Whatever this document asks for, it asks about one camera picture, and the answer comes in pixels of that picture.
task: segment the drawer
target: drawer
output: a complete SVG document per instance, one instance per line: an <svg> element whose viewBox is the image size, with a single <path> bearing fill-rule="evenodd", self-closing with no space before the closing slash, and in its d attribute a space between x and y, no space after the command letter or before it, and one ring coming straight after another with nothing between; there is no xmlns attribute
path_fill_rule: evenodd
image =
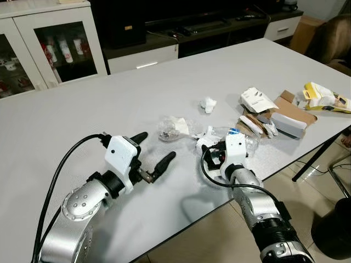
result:
<svg viewBox="0 0 351 263"><path fill-rule="evenodd" d="M301 16L295 18L288 18L269 23L264 37L275 41L285 37L294 35L296 27L301 19Z"/></svg>
<svg viewBox="0 0 351 263"><path fill-rule="evenodd" d="M111 74L126 70L135 70L143 67L156 65L165 61L178 58L178 45L157 48L132 55L122 56L120 58L109 59Z"/></svg>

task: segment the cardboard box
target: cardboard box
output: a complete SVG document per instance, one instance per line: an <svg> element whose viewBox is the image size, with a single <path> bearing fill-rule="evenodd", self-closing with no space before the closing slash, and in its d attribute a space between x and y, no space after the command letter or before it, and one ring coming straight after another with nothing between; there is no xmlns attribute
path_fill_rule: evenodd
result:
<svg viewBox="0 0 351 263"><path fill-rule="evenodd" d="M316 29L322 24L324 24L323 20L303 15L292 37L290 49L305 54Z"/></svg>
<svg viewBox="0 0 351 263"><path fill-rule="evenodd" d="M302 138L305 129L314 123L317 117L292 104L294 97L294 94L284 90L274 101L279 108L272 108L258 118L263 122L265 119L271 119L278 130Z"/></svg>

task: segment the torn cardboard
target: torn cardboard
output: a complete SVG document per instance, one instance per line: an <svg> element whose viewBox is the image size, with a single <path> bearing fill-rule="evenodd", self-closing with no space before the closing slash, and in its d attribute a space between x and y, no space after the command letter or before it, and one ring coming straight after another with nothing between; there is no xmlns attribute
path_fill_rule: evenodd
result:
<svg viewBox="0 0 351 263"><path fill-rule="evenodd" d="M284 90L274 101L278 108L271 108L268 112L263 113L259 120L272 119L277 129L302 138L305 129L314 123L317 117L292 104L294 97L292 93Z"/></svg>

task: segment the white cabinet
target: white cabinet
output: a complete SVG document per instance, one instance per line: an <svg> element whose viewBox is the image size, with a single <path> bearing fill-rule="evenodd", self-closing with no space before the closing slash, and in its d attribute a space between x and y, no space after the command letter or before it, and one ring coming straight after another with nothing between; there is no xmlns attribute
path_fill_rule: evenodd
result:
<svg viewBox="0 0 351 263"><path fill-rule="evenodd" d="M14 21L0 19L0 98L46 88Z"/></svg>
<svg viewBox="0 0 351 263"><path fill-rule="evenodd" d="M11 59L15 61L14 69L1 66L4 64L1 61L8 63ZM18 74L25 78L16 79ZM23 90L54 88L105 75L106 67L88 1L0 3L0 98ZM15 76L11 84L4 80L9 76Z"/></svg>
<svg viewBox="0 0 351 263"><path fill-rule="evenodd" d="M111 74L126 70L136 70L178 58L178 45L170 45L132 55L109 59Z"/></svg>
<svg viewBox="0 0 351 263"><path fill-rule="evenodd" d="M295 18L288 18L271 22L265 31L264 37L275 41L278 39L283 39L285 37L293 36L300 19L301 16L297 16Z"/></svg>

